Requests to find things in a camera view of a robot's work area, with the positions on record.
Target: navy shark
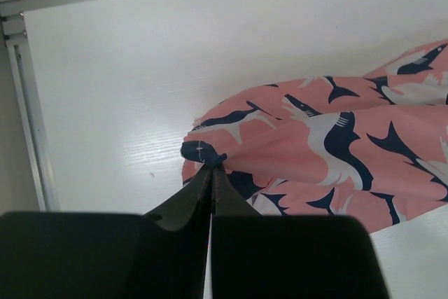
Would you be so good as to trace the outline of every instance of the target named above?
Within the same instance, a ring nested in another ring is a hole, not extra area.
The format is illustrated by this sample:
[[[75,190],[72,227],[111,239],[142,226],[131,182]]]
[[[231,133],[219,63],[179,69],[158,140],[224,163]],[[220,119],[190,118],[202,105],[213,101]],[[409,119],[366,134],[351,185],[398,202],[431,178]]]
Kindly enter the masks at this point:
[[[233,171],[227,174],[232,187],[245,199],[249,199],[252,195],[258,193],[264,187],[254,184],[253,176],[249,173]]]
[[[272,116],[270,113],[264,111],[259,106],[255,105],[250,101],[246,101],[247,105],[249,105],[252,109],[243,110],[243,111],[233,111],[226,116],[220,118],[210,118],[204,120],[200,125],[193,128],[191,132],[206,132],[222,129],[224,125],[225,129],[235,138],[238,143],[242,142],[241,133],[239,131],[239,126],[243,122],[248,122],[250,120],[262,120],[266,124],[268,124],[273,129],[275,125],[273,125],[269,119],[265,115],[269,115],[276,120],[280,120],[280,118],[276,118]]]
[[[359,95],[356,92],[353,92],[347,88],[337,86],[335,79],[333,77],[325,76],[325,78],[333,88],[330,92],[330,95],[328,96],[328,103],[333,102],[338,97],[344,97],[344,96],[359,97]]]
[[[316,201],[309,201],[307,202],[307,204],[314,208],[325,209],[329,215],[335,215],[333,209],[330,206],[333,200],[333,196],[335,196],[334,188],[332,188],[331,191],[321,199]]]
[[[417,154],[415,154],[409,147],[406,146],[403,140],[401,140],[401,138],[398,136],[392,122],[389,124],[388,134],[386,138],[380,139],[370,136],[369,134],[367,136],[369,137],[370,141],[378,147],[386,151],[405,156],[407,159],[409,159],[409,162],[407,162],[407,164],[432,175],[433,178],[431,179],[431,181],[444,186],[448,192],[448,184],[444,182],[446,181],[446,178],[442,176],[442,172],[437,172],[433,169],[429,170],[431,164],[422,160]],[[442,198],[440,201],[448,202],[448,193],[447,196]]]
[[[388,88],[387,76],[380,76],[376,78],[366,78],[367,81],[373,82],[375,84],[375,90],[381,95],[381,98],[388,101],[390,105],[395,105],[383,92],[383,87]]]
[[[389,194],[383,194],[383,193],[373,193],[370,194],[379,197],[380,199],[383,199],[386,201],[387,207],[389,208],[389,214],[392,218],[392,225],[399,224],[400,222],[406,221],[406,217],[400,214],[400,212],[396,209],[394,203],[393,203],[393,197],[395,195],[389,195]]]
[[[340,159],[353,167],[358,176],[352,176],[355,186],[362,185],[362,190],[370,190],[373,176],[369,169],[353,154],[350,153],[350,145],[360,139],[354,132],[355,115],[351,111],[341,112],[336,125],[327,133],[323,145],[325,150],[333,157]]]
[[[275,207],[280,211],[281,215],[287,215],[285,213],[285,210],[287,210],[287,207],[282,207],[280,205],[280,200],[286,195],[286,194],[264,194],[265,197],[267,197],[268,200],[270,200]]]
[[[360,139],[354,132],[354,113],[329,113],[325,118],[312,118],[322,113],[290,95],[285,95],[283,102],[292,105],[283,106],[293,114],[291,118],[302,120],[309,127],[308,147],[327,163],[328,175],[319,184],[329,186],[350,177],[356,189],[370,190],[373,176],[349,150],[350,145]]]
[[[447,47],[448,43],[440,45],[434,49],[432,49],[429,53],[426,53],[419,59],[402,65],[397,70],[397,75],[410,75],[417,74],[421,71],[433,70],[431,67],[431,63],[435,60],[437,56]]]
[[[201,140],[185,141],[181,154],[187,160],[202,162],[210,168],[219,166],[227,159],[227,154],[218,154],[212,145]]]
[[[283,106],[286,109],[288,109],[294,116],[297,116],[297,114],[295,113],[295,108],[301,110],[301,112],[305,112],[305,114],[308,117],[314,117],[314,116],[319,116],[322,113],[314,110],[312,107],[310,107],[308,104],[305,104],[304,102],[300,101],[299,99],[295,98],[294,96],[291,95],[285,95],[285,97],[283,98],[283,102],[290,104],[292,107],[289,108],[287,106]]]

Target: white wood grain surface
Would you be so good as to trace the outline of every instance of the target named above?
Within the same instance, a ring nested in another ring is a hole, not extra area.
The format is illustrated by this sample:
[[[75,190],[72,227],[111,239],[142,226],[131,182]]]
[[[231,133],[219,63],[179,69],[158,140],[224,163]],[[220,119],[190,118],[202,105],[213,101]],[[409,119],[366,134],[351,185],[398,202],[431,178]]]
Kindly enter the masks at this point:
[[[361,75],[448,37],[446,0],[100,0],[25,18],[65,211],[166,200],[191,123],[244,88]],[[372,236],[393,298],[446,298],[447,233],[445,207]]]

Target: pink cloth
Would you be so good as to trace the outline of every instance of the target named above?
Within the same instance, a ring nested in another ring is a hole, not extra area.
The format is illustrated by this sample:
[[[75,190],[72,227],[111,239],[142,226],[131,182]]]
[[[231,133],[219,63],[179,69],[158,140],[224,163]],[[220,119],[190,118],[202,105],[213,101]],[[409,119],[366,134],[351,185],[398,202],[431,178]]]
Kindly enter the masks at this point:
[[[448,40],[362,77],[251,88],[195,122],[188,182],[221,163],[261,214],[348,214],[369,232],[448,200]]]

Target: fabric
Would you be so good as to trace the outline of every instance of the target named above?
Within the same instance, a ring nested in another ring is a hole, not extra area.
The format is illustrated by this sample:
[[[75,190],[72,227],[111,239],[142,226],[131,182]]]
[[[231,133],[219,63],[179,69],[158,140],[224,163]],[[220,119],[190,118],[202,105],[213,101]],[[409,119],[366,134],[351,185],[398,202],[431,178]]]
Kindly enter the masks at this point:
[[[348,214],[368,232],[448,201],[448,40],[361,77],[251,88],[194,124],[185,183],[223,164],[261,214]]]

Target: shark print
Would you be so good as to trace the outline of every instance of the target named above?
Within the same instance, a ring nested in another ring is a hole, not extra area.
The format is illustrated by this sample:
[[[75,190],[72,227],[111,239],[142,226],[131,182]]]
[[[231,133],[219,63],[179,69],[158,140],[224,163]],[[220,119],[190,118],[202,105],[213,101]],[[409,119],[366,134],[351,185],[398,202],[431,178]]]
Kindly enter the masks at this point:
[[[202,165],[222,165],[262,215],[353,216],[368,232],[441,207],[447,46],[397,50],[401,56],[356,76],[297,68],[302,78],[291,80],[279,69],[272,79],[286,82],[242,90],[195,121],[181,147],[183,184]]]
[[[257,194],[249,202],[251,206],[262,215],[286,215],[287,208],[279,205],[280,200],[285,196],[284,194]]]
[[[428,53],[418,50],[415,53],[401,57],[386,67],[388,75],[411,75],[422,71],[433,70],[431,63],[447,47],[446,43],[435,47]]]
[[[380,76],[376,78],[366,78],[367,81],[373,82],[375,84],[374,90],[381,95],[381,99],[388,101],[389,104],[395,104],[391,101],[389,97],[384,93],[384,89],[388,88],[387,76]]]
[[[332,190],[321,199],[315,201],[308,201],[307,204],[314,208],[325,209],[328,212],[328,215],[335,215],[333,209],[331,208],[331,202],[333,200],[333,196],[335,196],[334,188],[332,188]]]
[[[340,87],[336,84],[335,79],[332,76],[322,76],[322,77],[309,77],[305,79],[300,85],[299,88],[307,87],[312,81],[315,80],[324,80],[327,84],[329,84],[332,88],[330,94],[328,95],[328,103],[333,102],[335,99],[339,97],[359,97],[356,92],[353,92],[347,88]]]
[[[256,195],[264,187],[259,187],[253,182],[253,175],[244,172],[233,171],[227,174],[230,184],[235,190],[245,199],[249,199],[251,196]]]
[[[267,117],[272,117],[268,112],[264,111],[250,101],[246,101],[246,103],[252,109],[245,111],[233,111],[232,113],[229,113],[224,117],[206,119],[205,121],[201,122],[200,125],[193,128],[191,133],[221,130],[223,129],[223,126],[226,125],[225,130],[227,130],[238,143],[241,143],[242,137],[239,127],[242,123],[247,123],[252,120],[261,120],[268,124],[272,129],[275,129],[275,125],[272,124]]]
[[[328,175],[320,184],[328,186],[341,183],[350,177],[356,189],[369,190],[373,177],[368,168],[349,150],[351,143],[359,139],[354,132],[354,114],[342,112],[332,114],[331,118],[328,116],[325,119],[313,119],[312,117],[322,113],[290,95],[286,95],[285,99],[308,117],[304,120],[310,128],[308,145],[327,162]],[[292,108],[288,110],[293,116],[297,116],[298,113]]]
[[[432,182],[438,183],[447,189],[447,196],[441,199],[441,201],[448,201],[448,179],[445,172],[441,172],[434,166],[434,162],[425,161],[421,159],[417,154],[415,154],[398,136],[393,123],[389,124],[388,134],[386,138],[380,139],[368,135],[370,141],[377,145],[378,147],[397,154],[401,154],[406,157],[409,161],[409,165],[420,169],[423,172],[430,174],[433,178]]]
[[[344,96],[352,96],[352,97],[359,97],[359,95],[347,88],[339,87],[336,85],[335,79],[331,76],[325,76],[327,81],[330,83],[331,87],[333,88],[330,92],[330,95],[328,96],[328,103],[333,102],[335,99],[339,97]]]
[[[181,148],[182,156],[191,161],[202,162],[210,168],[219,166],[227,159],[227,154],[218,154],[215,148],[205,141],[185,141]]]
[[[389,208],[389,214],[391,215],[392,225],[399,224],[400,222],[405,222],[406,216],[402,215],[393,203],[394,195],[383,194],[383,193],[371,193],[372,195],[379,197],[386,201],[387,207]]]

